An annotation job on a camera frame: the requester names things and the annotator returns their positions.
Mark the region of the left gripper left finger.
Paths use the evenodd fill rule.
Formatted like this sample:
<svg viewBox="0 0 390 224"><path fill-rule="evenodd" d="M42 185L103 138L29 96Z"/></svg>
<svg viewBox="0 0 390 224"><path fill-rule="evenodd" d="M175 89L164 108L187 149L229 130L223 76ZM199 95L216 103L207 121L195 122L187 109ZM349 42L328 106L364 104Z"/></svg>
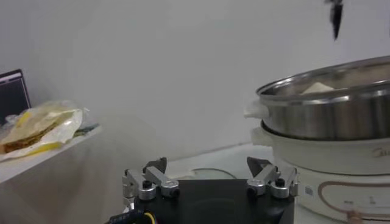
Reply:
<svg viewBox="0 0 390 224"><path fill-rule="evenodd" d="M168 160L161 157L149 161L142 172L126 169L122 176L122 194L125 201L139 198L141 201L151 201L157 196L157 190L163 197L178 198L180 186L177 180L165 175Z"/></svg>

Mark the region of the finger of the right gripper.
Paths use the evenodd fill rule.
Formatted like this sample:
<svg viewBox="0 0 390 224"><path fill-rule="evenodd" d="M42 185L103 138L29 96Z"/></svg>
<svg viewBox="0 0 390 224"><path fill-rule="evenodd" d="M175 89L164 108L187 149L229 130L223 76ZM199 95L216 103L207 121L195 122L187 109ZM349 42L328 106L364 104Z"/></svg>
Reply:
<svg viewBox="0 0 390 224"><path fill-rule="evenodd" d="M333 31L333 40L336 41L342 23L344 1L343 0L324 0L325 4L330 5L330 23Z"/></svg>

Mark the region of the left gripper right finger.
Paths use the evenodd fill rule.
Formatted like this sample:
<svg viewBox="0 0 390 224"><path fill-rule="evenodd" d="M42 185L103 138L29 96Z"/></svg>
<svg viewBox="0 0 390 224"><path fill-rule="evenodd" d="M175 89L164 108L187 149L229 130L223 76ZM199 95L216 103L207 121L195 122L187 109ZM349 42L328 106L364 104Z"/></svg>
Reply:
<svg viewBox="0 0 390 224"><path fill-rule="evenodd" d="M250 156L247 157L247 165L252 174L246 182L250 198L258 198L268 192L277 199L298 196L295 167L278 167L266 159Z"/></svg>

